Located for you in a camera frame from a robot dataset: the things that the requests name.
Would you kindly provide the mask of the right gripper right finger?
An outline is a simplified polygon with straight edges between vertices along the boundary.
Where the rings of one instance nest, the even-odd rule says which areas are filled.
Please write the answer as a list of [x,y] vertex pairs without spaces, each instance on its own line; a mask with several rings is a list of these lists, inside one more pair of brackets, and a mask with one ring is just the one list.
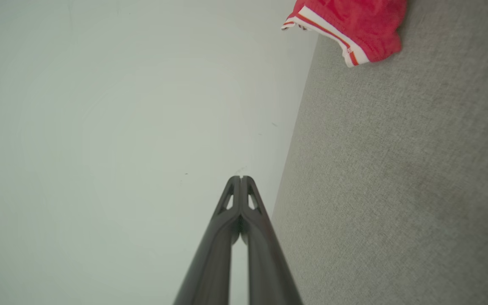
[[251,305],[302,305],[255,181],[241,179],[241,236],[248,247]]

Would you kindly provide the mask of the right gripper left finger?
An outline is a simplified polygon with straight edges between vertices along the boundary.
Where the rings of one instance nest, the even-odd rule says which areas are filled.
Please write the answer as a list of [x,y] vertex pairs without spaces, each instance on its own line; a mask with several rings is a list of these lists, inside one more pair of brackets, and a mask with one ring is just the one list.
[[175,305],[228,305],[232,246],[238,239],[240,176],[227,181],[194,258],[174,300]]

